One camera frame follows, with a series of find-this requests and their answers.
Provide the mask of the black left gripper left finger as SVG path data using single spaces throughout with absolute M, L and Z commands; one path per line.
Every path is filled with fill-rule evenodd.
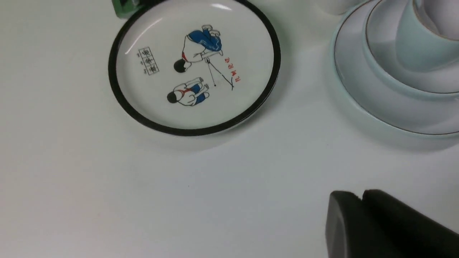
M 373 258 L 380 251 L 380 235 L 360 198 L 333 191 L 328 200 L 326 247 L 329 258 Z

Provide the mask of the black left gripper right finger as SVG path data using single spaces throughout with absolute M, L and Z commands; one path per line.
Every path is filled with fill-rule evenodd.
M 382 190 L 364 191 L 362 202 L 385 235 L 407 258 L 457 258 L 459 235 Z

